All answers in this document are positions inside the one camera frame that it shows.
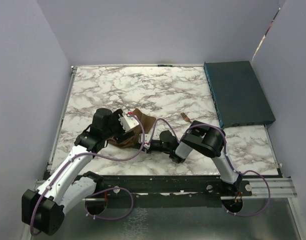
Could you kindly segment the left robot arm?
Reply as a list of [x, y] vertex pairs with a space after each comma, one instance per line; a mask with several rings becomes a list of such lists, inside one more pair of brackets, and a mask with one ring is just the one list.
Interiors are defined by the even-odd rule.
[[22, 195], [22, 222], [29, 225], [30, 234], [53, 235], [62, 225], [65, 215], [86, 196], [98, 197], [103, 185], [88, 176], [76, 179], [111, 138], [133, 134], [143, 126], [133, 112], [123, 114], [106, 108], [96, 110], [92, 123], [79, 134], [66, 159], [55, 172], [35, 190]]

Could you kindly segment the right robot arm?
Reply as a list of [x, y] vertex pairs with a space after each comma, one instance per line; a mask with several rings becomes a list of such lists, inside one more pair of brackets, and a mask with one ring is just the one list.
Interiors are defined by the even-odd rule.
[[195, 120], [181, 139], [166, 130], [161, 132], [159, 140], [146, 137], [143, 147], [149, 153], [166, 153], [178, 164], [185, 162], [193, 150], [212, 159], [220, 173], [223, 191], [232, 196], [240, 191], [242, 176], [227, 153], [225, 136], [221, 128]]

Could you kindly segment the copper iridescent fork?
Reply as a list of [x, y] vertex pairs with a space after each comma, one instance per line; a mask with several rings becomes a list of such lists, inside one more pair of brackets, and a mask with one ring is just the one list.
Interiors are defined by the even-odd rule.
[[181, 115], [181, 117], [183, 118], [184, 121], [186, 121], [188, 123], [192, 122], [191, 119], [184, 112], [182, 112], [180, 115]]

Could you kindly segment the brown cloth napkin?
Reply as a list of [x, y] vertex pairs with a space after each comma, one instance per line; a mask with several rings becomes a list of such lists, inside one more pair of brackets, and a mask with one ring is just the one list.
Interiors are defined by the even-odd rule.
[[[153, 127], [156, 118], [153, 116], [149, 116], [146, 115], [144, 113], [142, 113], [138, 108], [135, 108], [132, 113], [138, 118], [138, 120], [141, 122], [143, 128], [144, 128], [144, 132], [145, 134], [148, 134], [149, 131], [151, 130], [151, 128]], [[142, 133], [141, 127], [137, 126], [134, 129], [134, 135], [133, 136], [129, 136], [128, 138], [126, 138], [123, 142], [118, 143], [115, 139], [111, 138], [108, 140], [108, 143], [116, 146], [120, 149], [130, 149], [130, 148], [135, 148], [136, 145], [139, 143], [139, 137], [140, 134]]]

